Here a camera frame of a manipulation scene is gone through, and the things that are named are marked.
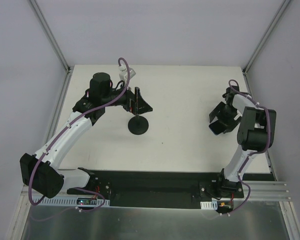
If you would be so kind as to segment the blue cased smartphone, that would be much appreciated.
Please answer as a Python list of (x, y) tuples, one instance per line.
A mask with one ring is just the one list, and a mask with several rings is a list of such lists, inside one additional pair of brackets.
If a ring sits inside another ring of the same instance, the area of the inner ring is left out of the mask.
[(224, 133), (227, 130), (227, 126), (224, 125), (219, 120), (216, 120), (209, 124), (209, 129), (212, 131), (212, 133), (216, 136)]

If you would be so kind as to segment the black phone stand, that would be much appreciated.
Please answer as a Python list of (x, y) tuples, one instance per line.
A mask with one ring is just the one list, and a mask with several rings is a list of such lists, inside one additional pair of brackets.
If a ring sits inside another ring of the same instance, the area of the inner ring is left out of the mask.
[(137, 135), (137, 136), (143, 135), (148, 131), (148, 129), (149, 129), (148, 120), (139, 114), (132, 117), (128, 122), (128, 130), (133, 135)]

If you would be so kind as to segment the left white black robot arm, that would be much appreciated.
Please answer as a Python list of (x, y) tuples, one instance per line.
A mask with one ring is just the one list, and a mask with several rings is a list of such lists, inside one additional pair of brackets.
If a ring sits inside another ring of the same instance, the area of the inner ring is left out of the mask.
[(72, 188), (79, 188), (86, 195), (95, 191), (92, 173), (82, 167), (60, 171), (60, 164), (77, 140), (105, 114), (107, 107), (121, 106), (133, 114), (128, 122), (132, 134), (147, 132), (149, 122), (143, 114), (153, 111), (153, 108), (142, 98), (139, 87), (134, 90), (129, 87), (135, 74), (133, 69), (121, 71), (117, 86), (113, 86), (110, 75), (105, 72), (93, 75), (89, 88), (76, 102), (61, 129), (34, 154), (25, 153), (21, 157), (22, 181), (29, 191), (35, 190), (49, 199), (61, 190)]

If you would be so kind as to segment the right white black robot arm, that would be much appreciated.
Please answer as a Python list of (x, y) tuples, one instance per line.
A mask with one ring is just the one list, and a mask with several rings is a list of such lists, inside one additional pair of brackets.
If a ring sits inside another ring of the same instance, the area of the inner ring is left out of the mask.
[(209, 129), (217, 136), (237, 128), (238, 146), (230, 163), (205, 187), (205, 193), (217, 200), (243, 197), (243, 176), (252, 160), (272, 146), (277, 120), (275, 110), (260, 105), (239, 86), (230, 85), (223, 98), (209, 114)]

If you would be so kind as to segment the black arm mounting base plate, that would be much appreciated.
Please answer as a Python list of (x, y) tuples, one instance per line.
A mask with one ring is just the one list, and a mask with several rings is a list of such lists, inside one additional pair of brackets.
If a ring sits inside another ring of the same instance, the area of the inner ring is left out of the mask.
[(240, 182), (228, 183), (217, 172), (89, 170), (85, 190), (100, 193), (112, 207), (199, 209), (216, 198), (244, 198)]

